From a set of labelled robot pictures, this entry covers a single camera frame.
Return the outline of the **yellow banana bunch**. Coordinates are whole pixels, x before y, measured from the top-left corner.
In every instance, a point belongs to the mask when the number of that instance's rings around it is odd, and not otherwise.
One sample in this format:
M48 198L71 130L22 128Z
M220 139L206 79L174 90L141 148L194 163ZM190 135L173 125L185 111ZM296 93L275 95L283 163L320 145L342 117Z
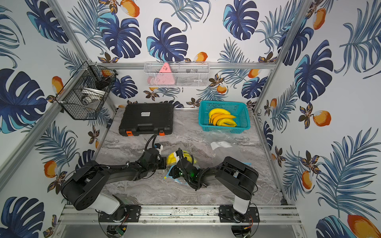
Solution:
M230 115L231 113L225 109L220 109L220 108L216 108L216 109L212 109L210 112L209 112L209 119L211 120L212 119L212 116L214 114L224 114L224 115Z
M192 164L196 164L197 160L187 151L183 151L183 157L191 162ZM179 161L179 158L176 157L176 152L170 154L166 160L166 166L172 166L177 164Z

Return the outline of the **clear zip-top bag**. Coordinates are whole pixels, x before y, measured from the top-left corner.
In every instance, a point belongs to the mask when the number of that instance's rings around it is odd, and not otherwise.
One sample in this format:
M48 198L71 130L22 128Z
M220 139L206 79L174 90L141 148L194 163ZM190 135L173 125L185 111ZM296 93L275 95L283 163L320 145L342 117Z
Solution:
M252 163L244 157L244 154L234 139L235 137L231 133L218 131L207 132L205 140L212 150L212 165L219 165L226 157L232 157L248 166L252 165Z
M186 159L189 163L191 163L194 167L191 168L191 176L195 177L197 175L197 170L200 169L199 163L196 158L190 154L188 151L183 150L183 158ZM181 169L177 166L177 163L180 161L180 157L177 155L177 151L171 153L166 159L166 169L167 174L163 179L174 179L179 182L179 178L183 177L183 173Z

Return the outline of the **orange-yellow banana pair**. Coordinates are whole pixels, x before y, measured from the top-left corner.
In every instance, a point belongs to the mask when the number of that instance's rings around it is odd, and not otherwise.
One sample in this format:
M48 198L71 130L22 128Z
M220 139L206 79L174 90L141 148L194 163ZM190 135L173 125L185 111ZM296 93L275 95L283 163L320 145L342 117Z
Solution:
M212 116L212 119L210 120L210 123L213 124L214 126L217 124L217 122L221 119L235 119L236 117L233 115L224 115L224 114L214 114Z

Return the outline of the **single yellow banana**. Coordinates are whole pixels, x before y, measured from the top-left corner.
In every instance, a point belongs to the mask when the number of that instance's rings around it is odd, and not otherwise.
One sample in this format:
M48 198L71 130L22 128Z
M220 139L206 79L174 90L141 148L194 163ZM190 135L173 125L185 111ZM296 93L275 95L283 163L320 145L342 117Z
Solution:
M228 118L219 120L217 122L217 125L219 127L233 127L233 128L237 126L237 124L234 122L233 119L228 119Z

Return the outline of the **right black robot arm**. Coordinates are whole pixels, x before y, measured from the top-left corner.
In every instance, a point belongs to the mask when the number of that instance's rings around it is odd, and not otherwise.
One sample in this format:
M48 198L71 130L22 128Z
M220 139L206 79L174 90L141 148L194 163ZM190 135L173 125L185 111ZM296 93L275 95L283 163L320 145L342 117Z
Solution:
M173 179L183 178L195 191L220 183L235 195L235 212L246 214L257 188L257 170L230 156L225 157L223 162L215 167L199 168L194 156L181 149L172 153L167 161L175 162L169 171Z

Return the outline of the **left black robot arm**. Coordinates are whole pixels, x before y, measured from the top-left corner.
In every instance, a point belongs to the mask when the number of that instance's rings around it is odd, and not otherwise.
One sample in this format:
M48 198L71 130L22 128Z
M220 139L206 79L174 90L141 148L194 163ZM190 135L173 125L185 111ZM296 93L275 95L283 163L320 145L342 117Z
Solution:
M142 155L134 162L123 165L87 162L64 181L61 186L62 196L78 211L93 207L107 214L115 213L122 206L122 202L114 196L102 195L105 185L146 179L148 174L166 168L166 158L161 155L162 145L155 143L156 138L156 135L149 138Z

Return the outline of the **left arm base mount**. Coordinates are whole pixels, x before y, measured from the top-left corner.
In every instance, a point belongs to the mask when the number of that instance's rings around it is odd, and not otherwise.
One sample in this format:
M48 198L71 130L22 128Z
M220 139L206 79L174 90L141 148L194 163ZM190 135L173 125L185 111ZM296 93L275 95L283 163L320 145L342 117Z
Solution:
M140 219L141 206L125 204L121 199L113 195L119 203L116 211L112 214L107 214L102 211L99 215L100 222L121 222L124 223L137 223Z

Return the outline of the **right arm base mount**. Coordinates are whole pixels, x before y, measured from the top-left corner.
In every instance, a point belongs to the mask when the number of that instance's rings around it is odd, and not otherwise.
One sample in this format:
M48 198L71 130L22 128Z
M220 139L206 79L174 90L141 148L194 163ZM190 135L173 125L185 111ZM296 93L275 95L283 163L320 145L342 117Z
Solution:
M248 207L245 214L241 214L232 205L221 205L218 209L221 223L259 223L260 215L257 207Z

